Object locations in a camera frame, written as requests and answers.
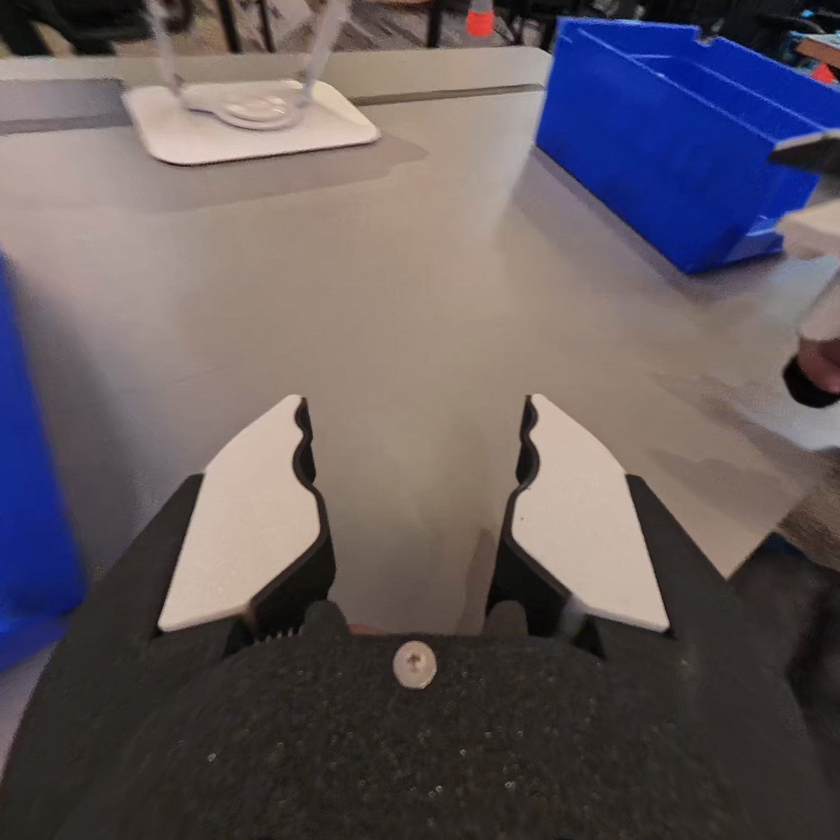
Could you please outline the grey desk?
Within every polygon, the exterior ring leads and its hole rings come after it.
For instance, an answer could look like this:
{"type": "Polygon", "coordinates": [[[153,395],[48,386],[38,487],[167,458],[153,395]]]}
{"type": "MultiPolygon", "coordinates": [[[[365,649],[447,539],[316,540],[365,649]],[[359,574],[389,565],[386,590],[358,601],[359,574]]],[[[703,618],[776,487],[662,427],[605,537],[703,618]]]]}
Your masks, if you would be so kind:
{"type": "MultiPolygon", "coordinates": [[[[372,145],[207,167],[131,126],[2,136],[2,251],[83,567],[289,394],[352,621],[475,633],[526,395],[598,437],[722,574],[838,453],[779,383],[829,259],[687,277],[532,138],[547,58],[337,56],[372,145]]],[[[146,59],[2,80],[154,81],[146,59]]]]}

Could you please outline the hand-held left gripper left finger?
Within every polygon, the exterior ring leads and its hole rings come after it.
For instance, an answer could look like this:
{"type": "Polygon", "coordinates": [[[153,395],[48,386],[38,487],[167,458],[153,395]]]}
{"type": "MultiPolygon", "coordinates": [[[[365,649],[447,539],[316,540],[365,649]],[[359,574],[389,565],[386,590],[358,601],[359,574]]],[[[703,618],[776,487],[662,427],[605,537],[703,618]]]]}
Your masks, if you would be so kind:
{"type": "Polygon", "coordinates": [[[284,632],[328,596],[335,559],[312,437],[308,401],[291,394],[208,462],[157,620],[163,634],[228,618],[284,632]]]}

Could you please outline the black office chair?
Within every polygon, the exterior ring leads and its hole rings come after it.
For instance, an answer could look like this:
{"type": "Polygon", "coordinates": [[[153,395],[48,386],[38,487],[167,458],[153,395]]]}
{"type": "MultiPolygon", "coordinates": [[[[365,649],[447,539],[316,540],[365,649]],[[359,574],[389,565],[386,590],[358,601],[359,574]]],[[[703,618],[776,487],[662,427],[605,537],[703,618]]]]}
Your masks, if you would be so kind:
{"type": "Polygon", "coordinates": [[[40,26],[56,31],[81,56],[113,56],[115,44],[151,36],[143,2],[2,1],[1,38],[14,56],[51,56],[40,26]]]}

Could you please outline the black metal frame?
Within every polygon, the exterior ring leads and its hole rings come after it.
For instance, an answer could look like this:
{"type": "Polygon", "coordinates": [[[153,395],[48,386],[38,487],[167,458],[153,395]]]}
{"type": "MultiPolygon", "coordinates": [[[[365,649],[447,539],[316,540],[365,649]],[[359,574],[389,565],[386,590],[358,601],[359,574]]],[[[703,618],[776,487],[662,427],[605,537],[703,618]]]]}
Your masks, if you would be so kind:
{"type": "Polygon", "coordinates": [[[274,34],[275,8],[271,1],[212,1],[229,52],[243,54],[250,49],[277,52],[274,34]]]}

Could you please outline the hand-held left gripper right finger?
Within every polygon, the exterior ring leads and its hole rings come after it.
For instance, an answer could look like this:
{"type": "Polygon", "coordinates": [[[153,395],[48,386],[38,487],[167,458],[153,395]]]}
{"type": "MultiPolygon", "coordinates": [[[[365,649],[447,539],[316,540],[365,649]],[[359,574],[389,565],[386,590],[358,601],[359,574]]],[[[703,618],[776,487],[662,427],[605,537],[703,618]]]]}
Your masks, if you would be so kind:
{"type": "Polygon", "coordinates": [[[517,485],[487,595],[534,637],[598,646],[595,621],[668,634],[665,601],[625,468],[545,395],[528,395],[517,485]]]}

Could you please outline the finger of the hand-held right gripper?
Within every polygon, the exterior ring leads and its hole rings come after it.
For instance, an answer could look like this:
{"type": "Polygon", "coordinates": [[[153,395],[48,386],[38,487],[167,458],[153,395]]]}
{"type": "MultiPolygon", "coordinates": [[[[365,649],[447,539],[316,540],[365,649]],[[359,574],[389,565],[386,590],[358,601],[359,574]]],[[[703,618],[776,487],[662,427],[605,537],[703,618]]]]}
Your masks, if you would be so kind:
{"type": "Polygon", "coordinates": [[[787,213],[775,226],[783,250],[796,259],[839,257],[839,201],[787,213]]]}
{"type": "Polygon", "coordinates": [[[773,147],[768,162],[819,175],[839,176],[839,129],[781,141],[773,147]]]}

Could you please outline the person's body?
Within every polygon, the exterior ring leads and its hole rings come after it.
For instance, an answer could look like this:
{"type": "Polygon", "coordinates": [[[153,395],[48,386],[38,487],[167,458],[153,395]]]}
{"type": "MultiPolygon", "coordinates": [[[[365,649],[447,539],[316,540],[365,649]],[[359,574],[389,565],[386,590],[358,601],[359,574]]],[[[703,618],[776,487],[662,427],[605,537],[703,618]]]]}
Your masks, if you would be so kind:
{"type": "Polygon", "coordinates": [[[729,578],[750,614],[767,665],[791,689],[814,745],[833,810],[839,806],[839,575],[777,532],[729,578]]]}

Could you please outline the wooden table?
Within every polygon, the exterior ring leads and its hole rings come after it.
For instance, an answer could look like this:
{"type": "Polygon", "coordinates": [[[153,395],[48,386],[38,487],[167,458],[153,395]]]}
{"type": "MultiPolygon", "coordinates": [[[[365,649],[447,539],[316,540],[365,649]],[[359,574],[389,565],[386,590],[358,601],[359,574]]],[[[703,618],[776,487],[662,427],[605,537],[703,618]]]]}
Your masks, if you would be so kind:
{"type": "Polygon", "coordinates": [[[796,51],[803,57],[821,62],[839,71],[839,34],[804,35],[796,51]]]}

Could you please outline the person's right hand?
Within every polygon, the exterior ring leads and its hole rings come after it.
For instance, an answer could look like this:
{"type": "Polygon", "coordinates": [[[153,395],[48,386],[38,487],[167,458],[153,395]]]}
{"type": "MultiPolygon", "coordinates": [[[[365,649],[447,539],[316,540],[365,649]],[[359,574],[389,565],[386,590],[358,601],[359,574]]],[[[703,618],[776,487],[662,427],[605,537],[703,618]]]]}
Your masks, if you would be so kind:
{"type": "Polygon", "coordinates": [[[802,338],[797,360],[814,386],[835,396],[839,394],[839,338],[825,341],[802,338]]]}

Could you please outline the blue plastic bin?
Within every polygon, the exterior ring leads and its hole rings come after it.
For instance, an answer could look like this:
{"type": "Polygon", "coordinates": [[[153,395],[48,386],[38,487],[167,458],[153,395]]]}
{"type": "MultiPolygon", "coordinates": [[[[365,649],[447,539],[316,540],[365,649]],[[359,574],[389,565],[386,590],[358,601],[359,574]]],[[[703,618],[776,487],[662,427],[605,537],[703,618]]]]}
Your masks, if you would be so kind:
{"type": "Polygon", "coordinates": [[[837,89],[698,27],[562,17],[535,142],[694,275],[782,251],[819,176],[770,155],[838,118],[837,89]]]}
{"type": "Polygon", "coordinates": [[[87,581],[1,263],[1,670],[53,644],[87,581]]]}

